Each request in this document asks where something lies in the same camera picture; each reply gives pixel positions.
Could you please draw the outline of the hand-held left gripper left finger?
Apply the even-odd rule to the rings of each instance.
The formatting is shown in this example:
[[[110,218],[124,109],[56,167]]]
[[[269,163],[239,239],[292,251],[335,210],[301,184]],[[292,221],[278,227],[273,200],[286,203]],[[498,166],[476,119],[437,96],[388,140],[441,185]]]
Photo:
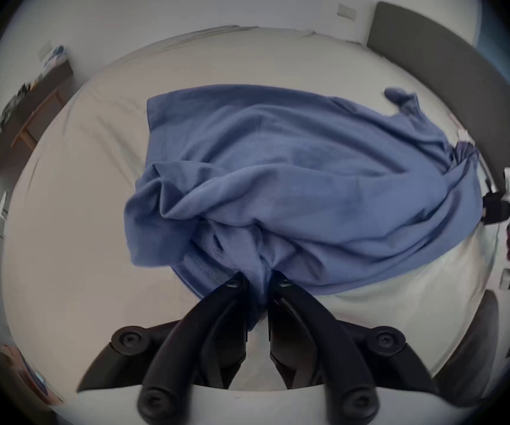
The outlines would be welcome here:
[[[191,386],[228,389],[246,358],[248,298],[237,273],[179,321],[119,328],[77,392],[139,385],[144,421],[187,421]]]

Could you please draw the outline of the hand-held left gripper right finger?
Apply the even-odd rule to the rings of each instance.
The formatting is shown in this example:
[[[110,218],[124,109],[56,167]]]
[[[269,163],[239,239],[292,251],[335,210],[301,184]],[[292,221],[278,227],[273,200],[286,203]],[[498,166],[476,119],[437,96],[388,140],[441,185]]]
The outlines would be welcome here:
[[[336,319],[314,296],[274,271],[268,289],[270,357],[288,389],[323,385],[328,421],[372,421],[377,388],[438,395],[405,335]]]

